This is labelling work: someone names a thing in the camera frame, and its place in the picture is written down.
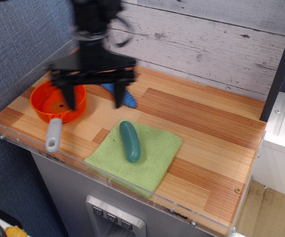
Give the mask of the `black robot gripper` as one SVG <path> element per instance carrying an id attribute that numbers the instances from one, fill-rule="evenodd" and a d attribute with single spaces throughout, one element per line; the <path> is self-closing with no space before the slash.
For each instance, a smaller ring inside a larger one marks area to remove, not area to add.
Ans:
<path id="1" fill-rule="evenodd" d="M 52 84 L 61 88 L 71 110 L 76 108 L 75 85 L 101 83 L 115 83 L 114 97 L 118 109 L 123 104 L 126 84 L 135 81 L 135 64 L 134 58 L 110 52 L 102 40 L 95 40 L 80 41 L 78 51 L 53 60 L 49 67 Z"/>

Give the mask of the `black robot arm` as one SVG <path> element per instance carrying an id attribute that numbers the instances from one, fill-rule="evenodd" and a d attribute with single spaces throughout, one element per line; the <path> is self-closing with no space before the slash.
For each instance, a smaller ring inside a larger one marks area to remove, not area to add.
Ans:
<path id="1" fill-rule="evenodd" d="M 76 108 L 75 86 L 112 83 L 116 108 L 123 103 L 126 87 L 135 81 L 134 58 L 104 48 L 108 25 L 122 11 L 119 0 L 74 0 L 72 32 L 79 43 L 77 52 L 49 64 L 52 84 L 58 87 L 68 107 Z"/>

